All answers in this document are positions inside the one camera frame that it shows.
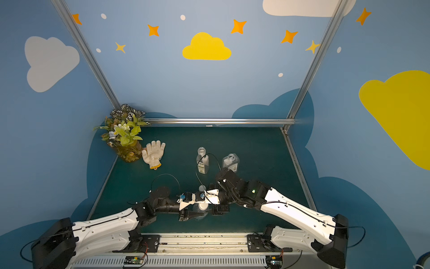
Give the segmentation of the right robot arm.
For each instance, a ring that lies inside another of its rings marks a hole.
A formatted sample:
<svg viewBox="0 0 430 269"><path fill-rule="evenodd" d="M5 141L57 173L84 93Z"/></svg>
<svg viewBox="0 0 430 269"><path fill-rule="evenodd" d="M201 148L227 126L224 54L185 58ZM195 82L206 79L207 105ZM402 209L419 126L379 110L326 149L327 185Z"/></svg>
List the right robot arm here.
<svg viewBox="0 0 430 269"><path fill-rule="evenodd" d="M222 204L238 204L274 215L299 228L299 232L275 226L269 230L270 240L278 248L309 251L337 269L346 267L349 221L337 214L324 215L282 195L258 180L245 181L235 172L223 168L216 181Z"/></svg>

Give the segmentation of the right side table rail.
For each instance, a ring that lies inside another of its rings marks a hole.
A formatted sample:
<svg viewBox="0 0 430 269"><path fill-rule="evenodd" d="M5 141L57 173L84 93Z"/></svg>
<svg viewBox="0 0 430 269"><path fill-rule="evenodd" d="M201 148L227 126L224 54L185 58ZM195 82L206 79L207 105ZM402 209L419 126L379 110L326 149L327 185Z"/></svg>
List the right side table rail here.
<svg viewBox="0 0 430 269"><path fill-rule="evenodd" d="M301 184L302 190L303 190L304 195L306 197L306 200L308 202L309 208L311 208L312 210L316 210L316 205L314 203L314 200L312 198L311 192L309 190L309 186L308 186L308 184L306 182L306 179L304 177L304 174L302 172L302 169L301 169L299 160L297 158L297 155L295 153L295 150L293 148L293 144L291 142L291 139L290 139L290 137L289 137L289 135L287 133L287 131L288 131L287 127L288 126L281 127L281 132L283 133L283 137L285 139L285 142L286 142L286 145L287 145L287 148L288 148L288 152L289 152L290 157L292 159L293 166L295 167L296 174L298 176L298 179L299 179L299 182Z"/></svg>

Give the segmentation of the artificial potted plant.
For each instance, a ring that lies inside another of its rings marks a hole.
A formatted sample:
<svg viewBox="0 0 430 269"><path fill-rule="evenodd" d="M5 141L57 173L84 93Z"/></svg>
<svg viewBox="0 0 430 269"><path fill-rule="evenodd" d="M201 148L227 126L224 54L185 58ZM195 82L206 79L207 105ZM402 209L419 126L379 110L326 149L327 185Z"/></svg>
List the artificial potted plant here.
<svg viewBox="0 0 430 269"><path fill-rule="evenodd" d="M103 125L94 127L94 130L104 130L101 139L119 158L132 163L142 157L143 148L140 144L142 127L151 125L145 120L145 114L128 104L122 104L119 109L110 112Z"/></svg>

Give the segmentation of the white knitted work glove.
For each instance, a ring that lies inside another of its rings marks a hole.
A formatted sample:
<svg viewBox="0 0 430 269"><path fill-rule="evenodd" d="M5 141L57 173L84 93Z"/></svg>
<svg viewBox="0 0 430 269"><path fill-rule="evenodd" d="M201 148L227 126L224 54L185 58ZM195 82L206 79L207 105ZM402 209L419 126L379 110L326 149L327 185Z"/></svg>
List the white knitted work glove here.
<svg viewBox="0 0 430 269"><path fill-rule="evenodd" d="M161 167L160 160L162 159L165 151L166 143L160 140L151 141L142 150L142 159L149 165L150 169L157 170Z"/></svg>

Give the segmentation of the table rail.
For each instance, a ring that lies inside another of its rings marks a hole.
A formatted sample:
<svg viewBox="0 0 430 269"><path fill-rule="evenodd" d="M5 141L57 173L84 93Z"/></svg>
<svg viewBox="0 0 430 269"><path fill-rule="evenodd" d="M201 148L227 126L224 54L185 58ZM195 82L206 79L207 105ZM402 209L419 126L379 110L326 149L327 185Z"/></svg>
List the table rail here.
<svg viewBox="0 0 430 269"><path fill-rule="evenodd" d="M311 208L312 210L316 210L316 205L314 203L314 200L312 198L311 192L309 190L309 186L308 186L308 184L306 182L306 179L304 177L304 174L302 172L302 169L301 169L299 160L297 158L297 155L295 153L295 150L293 148L293 144L291 142L291 139L290 139L290 137L289 137L289 135L287 133L287 131L288 131L287 127L288 126L281 127L281 132L283 133L283 137L285 139L285 142L286 142L286 145L287 145L287 148L288 148L288 152L289 152L290 157L292 159L293 166L295 167L296 174L298 176L298 179L299 179L299 182L301 184L302 190L303 190L304 195L306 197L306 200L308 202L309 208Z"/></svg>
<svg viewBox="0 0 430 269"><path fill-rule="evenodd" d="M98 195L96 197L96 200L95 200L95 202L94 202L94 204L93 204L93 206L92 206L92 208L90 210L90 213L89 213L89 215L88 215L88 217L87 217L86 220L91 220L91 218L92 218L92 216L93 216L93 214L94 214L94 212L95 212L95 210L97 208L99 200L101 199L101 196L102 196L103 191L104 191L104 189L106 187L106 184L109 181L109 178L110 178L110 176L112 174L112 171L113 171L113 169L114 169L114 167L116 165L117 160L118 160L118 156L115 157L114 162L113 162L112 166L110 167L110 170L109 170L109 172L108 172L105 180L103 181L103 185L101 186L101 189L100 189L100 191L99 191L99 193L98 193Z"/></svg>

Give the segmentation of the left side table rail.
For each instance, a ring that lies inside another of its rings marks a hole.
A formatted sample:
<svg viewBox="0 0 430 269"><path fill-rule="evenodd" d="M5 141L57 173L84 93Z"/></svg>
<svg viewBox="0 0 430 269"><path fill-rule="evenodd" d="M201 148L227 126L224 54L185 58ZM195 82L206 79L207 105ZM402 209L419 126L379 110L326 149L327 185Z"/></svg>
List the left side table rail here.
<svg viewBox="0 0 430 269"><path fill-rule="evenodd" d="M109 170L109 172L108 172L105 180L103 181L103 185L101 186L101 189L100 189L100 191L99 191L99 193L98 193L98 195L96 197L96 200L95 200L95 202L94 202L94 204L93 204L93 206L92 206L92 208L90 210L90 213L89 213L89 215L88 215L88 217L87 217L86 220L91 220L91 218L92 218L92 216L93 216L93 214L94 214L94 212L95 212L95 210L97 208L99 200L101 199L101 196L102 196L103 191L104 191L104 189L106 187L106 184L109 181L109 178L110 178L110 176L112 174L112 171L113 171L113 169L114 169L114 167L116 165L117 160L118 160L118 156L115 157L114 162L113 162L112 166L110 167L110 170Z"/></svg>

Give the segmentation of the left aluminium frame post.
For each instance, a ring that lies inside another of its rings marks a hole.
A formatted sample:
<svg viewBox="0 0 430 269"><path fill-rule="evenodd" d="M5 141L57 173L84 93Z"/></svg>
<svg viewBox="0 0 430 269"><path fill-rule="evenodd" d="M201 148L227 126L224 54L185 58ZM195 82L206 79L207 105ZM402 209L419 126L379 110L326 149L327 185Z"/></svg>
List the left aluminium frame post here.
<svg viewBox="0 0 430 269"><path fill-rule="evenodd" d="M84 56L84 59L88 63L90 69L92 70L95 78L99 82L100 86L102 87L104 93L106 94L109 102L112 104L114 109L120 108L120 102L117 99L112 87L110 86L106 76L104 75L101 67L99 66L93 52L90 49L90 46L88 45L83 33L79 29L79 24L75 21L73 18L72 13L70 12L66 1L63 0L51 0L51 3L53 4L54 8L56 9L57 13L61 17L62 21L64 22L65 26L67 27L69 33L71 34L72 38L74 39L76 45L80 49L82 55Z"/></svg>

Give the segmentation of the square clear plastic bottle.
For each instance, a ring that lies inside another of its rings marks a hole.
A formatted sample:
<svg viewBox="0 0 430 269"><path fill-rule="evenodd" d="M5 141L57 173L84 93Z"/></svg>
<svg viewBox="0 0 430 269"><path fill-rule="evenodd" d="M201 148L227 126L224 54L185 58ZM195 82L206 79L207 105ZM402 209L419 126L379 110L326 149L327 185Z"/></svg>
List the square clear plastic bottle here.
<svg viewBox="0 0 430 269"><path fill-rule="evenodd" d="M226 157L223 158L222 160L222 164L223 164L223 168L227 168L229 170L232 170L233 172L237 172L238 167L239 167L239 163L240 163L240 159L239 157L234 154L228 154Z"/></svg>

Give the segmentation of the circuit board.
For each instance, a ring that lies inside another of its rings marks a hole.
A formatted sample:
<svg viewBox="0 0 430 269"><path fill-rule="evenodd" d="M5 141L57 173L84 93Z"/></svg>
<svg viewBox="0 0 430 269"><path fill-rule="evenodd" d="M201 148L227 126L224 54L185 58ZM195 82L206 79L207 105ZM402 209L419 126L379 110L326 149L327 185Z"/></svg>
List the circuit board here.
<svg viewBox="0 0 430 269"><path fill-rule="evenodd" d="M143 266L146 259L143 256L126 256L123 262L123 268L139 268Z"/></svg>
<svg viewBox="0 0 430 269"><path fill-rule="evenodd" d="M281 269L283 260L280 256L266 256L265 263L265 269Z"/></svg>

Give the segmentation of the left circuit board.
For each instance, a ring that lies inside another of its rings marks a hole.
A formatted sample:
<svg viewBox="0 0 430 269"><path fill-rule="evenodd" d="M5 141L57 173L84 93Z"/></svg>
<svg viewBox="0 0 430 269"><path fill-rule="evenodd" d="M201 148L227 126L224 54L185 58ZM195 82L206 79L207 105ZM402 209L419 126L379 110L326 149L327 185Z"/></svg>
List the left circuit board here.
<svg viewBox="0 0 430 269"><path fill-rule="evenodd" d="M123 262L123 268L139 268L143 266L146 259L143 256L126 256Z"/></svg>

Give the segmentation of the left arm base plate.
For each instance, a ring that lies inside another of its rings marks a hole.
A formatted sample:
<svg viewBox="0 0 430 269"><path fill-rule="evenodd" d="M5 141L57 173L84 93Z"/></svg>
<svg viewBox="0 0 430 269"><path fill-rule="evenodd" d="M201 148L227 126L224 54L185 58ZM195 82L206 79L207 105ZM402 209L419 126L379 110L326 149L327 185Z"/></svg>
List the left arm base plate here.
<svg viewBox="0 0 430 269"><path fill-rule="evenodd" d="M120 251L114 253L157 253L160 246L160 235L140 234L131 239L130 243Z"/></svg>

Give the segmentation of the round clear plastic bottle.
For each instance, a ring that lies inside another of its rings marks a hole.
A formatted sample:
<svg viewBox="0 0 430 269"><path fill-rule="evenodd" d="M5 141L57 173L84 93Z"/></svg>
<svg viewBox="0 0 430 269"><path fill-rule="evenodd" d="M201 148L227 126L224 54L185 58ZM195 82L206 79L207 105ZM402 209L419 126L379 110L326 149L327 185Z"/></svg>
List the round clear plastic bottle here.
<svg viewBox="0 0 430 269"><path fill-rule="evenodd" d="M202 220L203 218L205 218L208 215L209 212L209 205L206 211L200 211L198 209L198 204L194 204L193 206L193 211L198 212L198 217L196 217L196 220Z"/></svg>

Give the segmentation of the right circuit board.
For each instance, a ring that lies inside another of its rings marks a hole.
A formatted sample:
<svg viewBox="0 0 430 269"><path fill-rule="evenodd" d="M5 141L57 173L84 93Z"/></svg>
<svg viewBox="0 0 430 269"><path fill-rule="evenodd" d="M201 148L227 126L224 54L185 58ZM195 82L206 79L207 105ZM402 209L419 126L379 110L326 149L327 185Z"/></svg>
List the right circuit board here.
<svg viewBox="0 0 430 269"><path fill-rule="evenodd" d="M266 256L265 263L265 269L281 269L283 260L280 256Z"/></svg>

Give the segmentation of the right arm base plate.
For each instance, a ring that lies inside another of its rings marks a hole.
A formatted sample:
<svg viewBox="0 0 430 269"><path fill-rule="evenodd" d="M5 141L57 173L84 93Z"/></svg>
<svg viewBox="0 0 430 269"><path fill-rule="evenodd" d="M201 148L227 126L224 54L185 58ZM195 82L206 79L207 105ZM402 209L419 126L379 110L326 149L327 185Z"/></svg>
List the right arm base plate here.
<svg viewBox="0 0 430 269"><path fill-rule="evenodd" d="M281 249L275 246L269 239L258 233L248 234L247 249L250 253L256 252L280 252Z"/></svg>

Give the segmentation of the aluminium back rail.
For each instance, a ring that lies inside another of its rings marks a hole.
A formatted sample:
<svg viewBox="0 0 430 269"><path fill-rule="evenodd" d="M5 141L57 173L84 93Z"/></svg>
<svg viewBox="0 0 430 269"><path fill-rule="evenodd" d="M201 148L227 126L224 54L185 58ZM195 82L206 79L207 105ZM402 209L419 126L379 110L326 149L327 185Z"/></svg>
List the aluminium back rail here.
<svg viewBox="0 0 430 269"><path fill-rule="evenodd" d="M245 125L293 125L294 119L263 119L263 118L146 118L151 124L245 124Z"/></svg>

